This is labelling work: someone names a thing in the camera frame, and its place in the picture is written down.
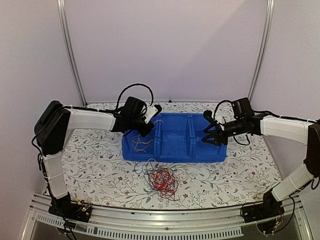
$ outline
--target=robotic arm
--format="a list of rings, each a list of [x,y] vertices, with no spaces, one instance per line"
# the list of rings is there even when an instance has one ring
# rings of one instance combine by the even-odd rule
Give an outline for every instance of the robotic arm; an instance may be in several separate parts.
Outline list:
[[[281,117],[270,111],[253,111],[248,98],[227,102],[232,105],[235,120],[220,123],[215,119],[217,109],[214,114],[205,111],[203,116],[210,125],[204,130],[208,135],[202,139],[203,142],[220,146],[228,143],[228,137],[249,133],[281,137],[307,145],[303,163],[281,183],[266,192],[263,203],[244,206],[241,213],[246,223],[283,214],[282,201],[320,176],[320,121]]]
[[[71,202],[64,180],[61,157],[73,130],[99,129],[121,133],[136,130],[144,137],[154,128],[151,118],[161,110],[160,105],[147,107],[135,97],[128,97],[124,106],[116,110],[63,106],[52,101],[36,123],[32,140],[32,145],[39,150],[39,168],[52,199],[49,213],[82,222],[88,222],[91,215],[89,203]]]

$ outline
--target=blue bin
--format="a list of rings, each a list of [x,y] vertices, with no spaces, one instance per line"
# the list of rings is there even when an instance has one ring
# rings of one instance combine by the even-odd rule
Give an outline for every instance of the blue bin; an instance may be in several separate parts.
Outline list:
[[[193,141],[188,113],[161,113],[157,134],[157,161],[192,162]]]
[[[217,163],[223,162],[227,157],[227,146],[216,146],[202,142],[201,139],[207,134],[204,129],[209,125],[203,114],[190,114],[192,132],[194,133],[193,162],[195,163]]]
[[[153,117],[151,121],[154,123],[158,120],[158,117]],[[140,136],[139,139],[143,143],[147,143],[150,140],[150,145],[145,148],[144,144],[138,144],[137,146],[133,143],[133,138],[138,136],[139,133],[137,131],[132,131],[127,136],[124,136],[122,138],[122,155],[125,160],[131,160],[131,161],[143,161],[146,162],[149,159],[156,159],[157,158],[157,134],[158,134],[158,124],[159,122],[155,123],[154,128],[151,130],[151,132],[145,136]]]

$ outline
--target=table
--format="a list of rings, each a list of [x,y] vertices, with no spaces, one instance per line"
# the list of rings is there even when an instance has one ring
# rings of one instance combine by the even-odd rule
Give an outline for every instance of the table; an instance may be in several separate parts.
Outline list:
[[[203,113],[216,103],[159,103],[163,113]],[[115,103],[95,103],[88,107],[114,109]],[[218,114],[233,118],[231,106],[222,104]],[[143,162],[122,157],[122,133],[78,129],[68,142],[62,167],[65,183],[74,201],[84,199],[94,205],[149,210],[206,209],[257,202],[280,180],[278,168],[261,136],[249,136],[242,146],[232,138],[225,162],[164,164],[179,178],[176,201],[149,194],[148,184],[139,169]],[[238,136],[246,143],[246,137]]]

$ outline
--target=empty compartment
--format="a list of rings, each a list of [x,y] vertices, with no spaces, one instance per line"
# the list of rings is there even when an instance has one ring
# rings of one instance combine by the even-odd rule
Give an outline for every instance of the empty compartment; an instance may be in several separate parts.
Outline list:
[[[204,133],[204,129],[209,126],[209,122],[205,120],[202,114],[190,114],[190,116],[195,138],[193,162],[223,162],[227,156],[227,146],[223,144],[221,146],[216,146],[210,143],[202,142],[201,139],[207,135]]]
[[[158,128],[158,161],[186,163],[192,161],[192,134],[188,113],[161,113]]]
[[[158,120],[157,117],[151,119],[154,123]],[[156,141],[157,139],[158,122],[155,123],[151,132],[142,137],[137,131],[132,131],[127,136],[122,138],[122,155],[125,160],[132,161],[148,161],[151,158],[157,157]]]

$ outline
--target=blue tray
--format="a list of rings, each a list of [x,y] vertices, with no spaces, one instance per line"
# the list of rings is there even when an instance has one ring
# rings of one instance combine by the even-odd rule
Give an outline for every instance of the blue tray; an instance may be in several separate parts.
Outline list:
[[[209,125],[202,114],[160,113],[152,119],[155,127],[141,142],[153,141],[144,151],[135,151],[132,143],[138,132],[122,138],[122,154],[125,160],[146,162],[151,158],[164,163],[217,163],[227,156],[227,146],[204,143],[203,130]],[[136,149],[143,149],[139,144]]]

